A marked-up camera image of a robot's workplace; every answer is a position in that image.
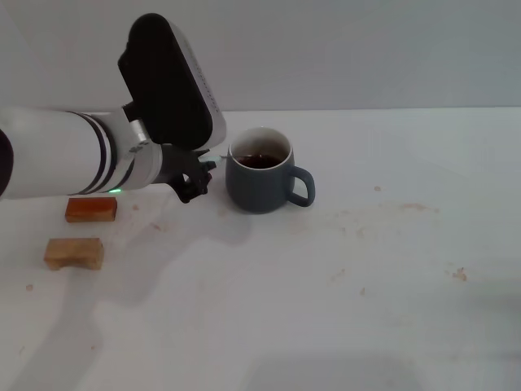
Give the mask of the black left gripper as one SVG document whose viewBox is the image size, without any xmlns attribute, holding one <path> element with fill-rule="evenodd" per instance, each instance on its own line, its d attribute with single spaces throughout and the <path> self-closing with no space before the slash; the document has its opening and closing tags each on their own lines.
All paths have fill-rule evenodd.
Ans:
<svg viewBox="0 0 521 391">
<path fill-rule="evenodd" d="M 174 180 L 174 191 L 183 204 L 208 193 L 214 163 L 199 163 L 210 161 L 208 149 L 184 151 L 174 145 L 163 144 L 161 153 L 162 163 L 156 183 L 171 183 Z"/>
</svg>

